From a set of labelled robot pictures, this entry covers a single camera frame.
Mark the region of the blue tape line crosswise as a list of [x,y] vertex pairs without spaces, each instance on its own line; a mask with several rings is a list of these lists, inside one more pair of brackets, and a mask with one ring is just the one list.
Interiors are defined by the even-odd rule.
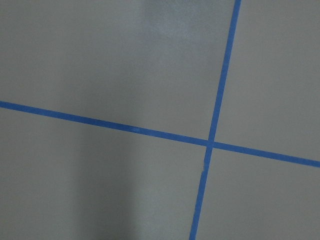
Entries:
[[110,122],[110,121],[105,121],[105,120],[100,120],[100,119],[95,119],[95,118],[90,118],[85,116],[79,116],[79,115],[74,115],[69,113],[63,113],[63,112],[48,110],[43,108],[37,108],[37,107],[32,107],[27,105],[21,105],[21,104],[6,102],[6,101],[1,101],[0,107],[3,109],[19,111],[19,112],[24,112],[24,113],[34,114],[34,115],[40,115],[40,116],[45,116],[49,118],[61,119],[61,120],[70,121],[70,122],[76,122],[76,123],[92,125],[92,126],[97,126],[97,127],[107,128],[107,129],[113,129],[113,130],[118,130],[123,132],[129,132],[129,133],[134,133],[139,135],[171,140],[175,142],[182,142],[182,143],[187,143],[187,144],[192,144],[197,146],[203,146],[203,147],[206,147],[206,152],[204,157],[204,166],[206,168],[210,165],[210,157],[212,156],[212,152],[214,149],[241,153],[241,154],[246,154],[246,155],[251,155],[256,157],[263,157],[263,158],[289,162],[294,164],[300,164],[305,166],[311,166],[316,168],[320,167],[320,162],[318,160],[290,156],[286,154],[280,154],[280,153],[264,151],[264,150],[254,149],[254,148],[237,146],[237,145],[232,145],[232,144],[227,144],[222,142],[216,142],[209,139],[206,140],[206,139],[201,139],[201,138],[196,138],[191,136],[174,134],[174,133],[169,133],[164,131],[158,131],[158,130],[153,130],[148,128],[116,123],[116,122]]

